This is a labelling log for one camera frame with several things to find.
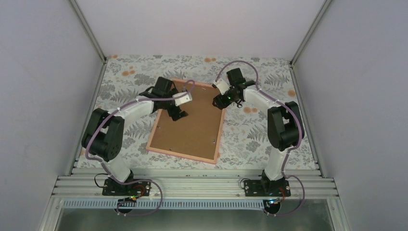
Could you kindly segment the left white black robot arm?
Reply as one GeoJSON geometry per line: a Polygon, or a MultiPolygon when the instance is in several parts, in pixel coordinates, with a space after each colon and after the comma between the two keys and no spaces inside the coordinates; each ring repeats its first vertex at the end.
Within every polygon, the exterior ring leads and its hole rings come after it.
{"type": "Polygon", "coordinates": [[[134,188],[133,172],[119,155],[125,129],[159,109],[168,111],[174,121],[186,117],[187,113],[180,106],[192,101],[194,87],[195,82],[188,80],[179,91],[174,81],[159,77],[154,86],[128,103],[110,110],[97,108],[92,112],[81,140],[85,157],[101,164],[120,194],[127,195],[134,188]]]}

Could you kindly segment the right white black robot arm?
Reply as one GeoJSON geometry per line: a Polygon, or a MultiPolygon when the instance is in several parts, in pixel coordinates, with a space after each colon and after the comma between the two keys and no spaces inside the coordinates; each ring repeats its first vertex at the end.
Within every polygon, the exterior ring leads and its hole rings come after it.
{"type": "Polygon", "coordinates": [[[247,81],[239,68],[227,72],[228,81],[217,77],[213,88],[219,95],[213,99],[213,106],[224,109],[230,104],[251,103],[267,116],[267,136],[273,147],[267,166],[262,171],[260,188],[267,196],[274,195],[285,187],[285,165],[289,154],[296,149],[303,137],[304,128],[299,106],[296,102],[283,103],[261,90],[257,80],[247,81]]]}

